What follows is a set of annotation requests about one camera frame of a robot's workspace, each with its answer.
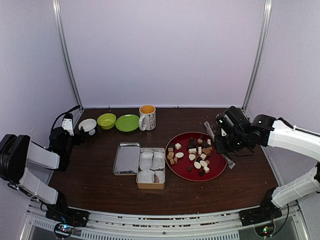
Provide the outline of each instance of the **red plate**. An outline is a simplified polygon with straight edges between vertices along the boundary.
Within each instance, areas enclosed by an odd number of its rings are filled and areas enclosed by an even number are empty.
[[[204,176],[199,175],[199,170],[196,169],[194,166],[195,161],[189,160],[187,145],[189,143],[189,138],[194,138],[197,141],[200,135],[204,136],[204,141],[207,141],[207,139],[209,138],[207,134],[202,132],[185,132],[175,136],[173,139],[171,139],[171,141],[169,141],[169,143],[165,147],[165,161],[169,168],[179,177],[192,182],[205,182],[214,179],[218,177],[220,174],[222,174],[227,166],[227,161],[224,159],[224,157],[220,154],[217,154],[216,150],[213,149],[211,155],[206,158],[206,160],[210,161],[210,164],[208,166],[210,168],[210,171],[204,174]],[[177,164],[174,165],[171,165],[170,161],[168,161],[167,159],[168,145],[171,143],[180,143],[182,145],[182,147],[179,150],[174,149],[174,154],[179,152],[184,153],[184,156],[178,160]],[[189,166],[193,166],[192,171],[188,171]]]

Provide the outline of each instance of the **white wall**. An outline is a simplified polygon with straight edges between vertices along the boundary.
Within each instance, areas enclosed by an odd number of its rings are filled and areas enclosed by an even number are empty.
[[[83,105],[241,106],[264,3],[61,1]]]
[[[76,105],[51,1],[0,0],[0,139],[25,134],[48,146],[58,114]],[[33,167],[42,180],[49,171]],[[0,179],[0,238],[18,239],[29,199]]]
[[[257,82],[251,116],[283,117],[320,132],[320,1],[276,0]],[[267,148],[286,184],[316,165],[297,153]],[[312,240],[320,239],[320,195],[300,200]]]

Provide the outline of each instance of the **green bowl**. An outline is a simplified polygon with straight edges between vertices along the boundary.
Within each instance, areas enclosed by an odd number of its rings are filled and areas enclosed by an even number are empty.
[[[112,129],[116,124],[116,119],[116,115],[112,113],[106,113],[98,118],[97,123],[102,129]]]

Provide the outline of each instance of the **robotic arm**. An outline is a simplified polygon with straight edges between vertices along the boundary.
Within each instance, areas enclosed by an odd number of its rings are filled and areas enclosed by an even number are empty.
[[[63,113],[62,126],[54,128],[53,124],[48,149],[32,142],[27,135],[6,134],[0,142],[0,178],[8,181],[7,185],[12,189],[38,198],[47,207],[47,218],[85,227],[89,213],[69,208],[62,192],[43,183],[26,167],[29,161],[50,170],[64,172],[67,169],[73,146],[84,142],[81,134],[73,132],[71,112],[77,108]]]
[[[224,135],[214,136],[214,147],[219,154],[228,154],[247,148],[253,152],[256,145],[288,149],[318,161],[305,175],[265,194],[257,209],[241,211],[244,226],[281,216],[280,208],[299,198],[320,191],[320,134],[292,126],[283,118],[258,115],[252,122],[234,106],[216,117]]]

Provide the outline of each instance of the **dark brown tabletop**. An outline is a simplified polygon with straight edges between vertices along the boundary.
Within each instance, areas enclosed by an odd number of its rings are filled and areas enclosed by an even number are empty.
[[[205,121],[213,122],[223,108],[157,108],[156,129],[124,133],[115,127],[98,129],[86,144],[75,146],[66,172],[54,172],[50,186],[66,195],[70,207],[121,214],[180,215],[213,213],[254,207],[277,181],[262,151],[255,155],[232,156],[233,169],[226,167],[217,178],[190,182],[166,166],[165,188],[139,189],[136,176],[115,176],[113,165],[121,142],[139,142],[142,147],[165,148],[168,141],[183,132],[203,132]],[[139,115],[137,108],[86,109],[81,120],[97,119],[104,113],[119,118]]]

